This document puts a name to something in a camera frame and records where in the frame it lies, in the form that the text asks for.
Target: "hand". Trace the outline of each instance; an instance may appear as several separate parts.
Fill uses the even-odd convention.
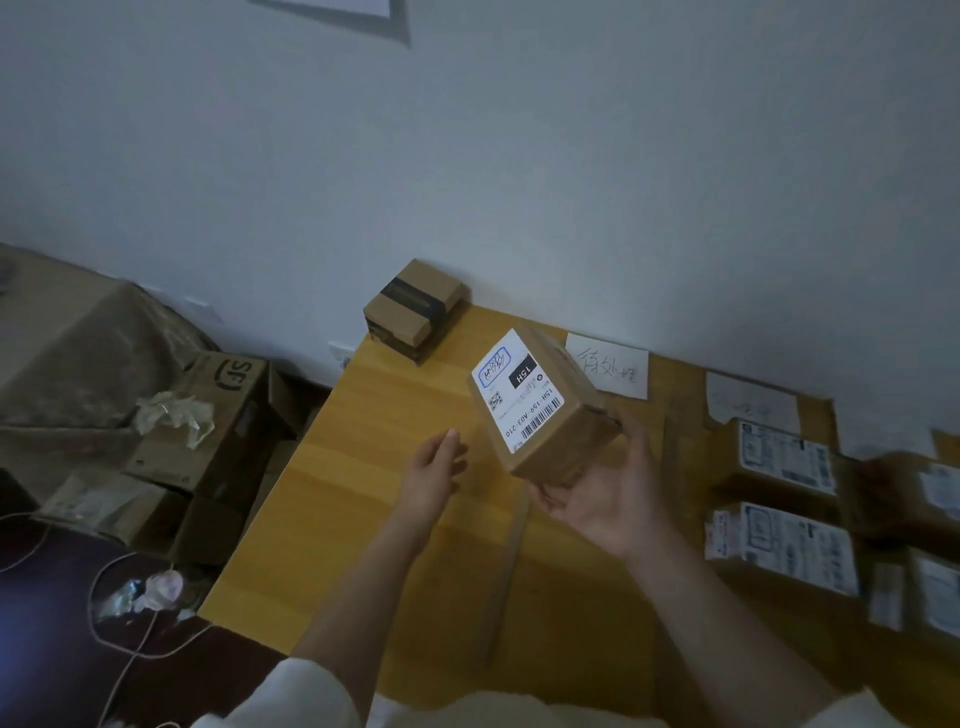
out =
[[[530,484],[533,501],[548,516],[567,523],[588,541],[624,562],[642,557],[650,539],[672,528],[647,431],[620,412],[629,441],[620,468],[591,465],[572,488]]]
[[[455,429],[434,435],[414,452],[410,467],[400,481],[400,496],[392,520],[410,529],[422,540],[423,546],[457,489],[451,478],[467,469],[467,461],[458,459],[467,449],[460,443],[460,433]]]

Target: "forearm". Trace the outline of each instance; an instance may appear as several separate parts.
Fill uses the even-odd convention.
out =
[[[722,724],[794,728],[839,698],[672,527],[628,568]]]
[[[380,662],[422,538],[390,519],[340,581],[290,653],[330,670],[367,720]]]

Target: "dark floor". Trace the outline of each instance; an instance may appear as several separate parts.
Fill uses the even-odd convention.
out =
[[[295,388],[309,410],[319,404],[312,385]],[[34,506],[0,478],[0,515]],[[43,526],[26,519],[0,521],[0,571],[27,553]],[[130,659],[96,644],[87,629],[87,593],[100,568],[125,553],[121,546],[52,528],[22,565],[0,572],[0,725],[4,728],[95,728],[111,688]],[[103,597],[132,577],[166,569],[165,561],[136,555],[111,568],[97,589]],[[98,625],[102,637],[136,648],[153,613],[130,623]],[[161,613],[144,652],[183,644],[205,622],[174,624]],[[205,713],[223,715],[245,699],[282,658],[280,653],[214,627],[176,655],[136,660],[121,685],[111,717],[137,728],[174,720],[186,728]]]

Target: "crumpled plastic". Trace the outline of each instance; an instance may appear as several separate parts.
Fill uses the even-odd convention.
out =
[[[187,428],[186,446],[197,445],[213,431],[213,405],[190,397],[177,397],[173,392],[158,392],[148,400],[137,400],[139,409],[133,417],[133,426],[145,435],[157,425]]]

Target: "small cardboard box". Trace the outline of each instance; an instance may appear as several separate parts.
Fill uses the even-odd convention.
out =
[[[257,447],[271,419],[279,418],[295,434],[302,424],[290,390],[262,359],[204,352],[175,393],[210,402],[213,431],[190,449],[184,428],[158,424],[140,442],[125,471],[191,495],[215,497],[218,475],[231,472],[244,452]]]
[[[904,632],[960,660],[960,564],[908,549]]]
[[[818,521],[840,522],[827,446],[764,425],[730,420],[710,434],[708,447],[711,490]]]
[[[411,260],[363,309],[371,336],[416,364],[453,325],[467,295],[462,282]]]
[[[188,499],[108,469],[74,471],[34,519],[166,556]]]
[[[842,528],[739,502],[713,511],[705,530],[707,560],[750,595],[862,618],[853,542]]]
[[[603,395],[566,349],[532,326],[507,331],[468,387],[500,462],[516,477],[572,485],[620,434]]]
[[[878,531],[960,559],[960,469],[913,452],[891,452],[864,463],[862,471],[869,492],[893,503]]]

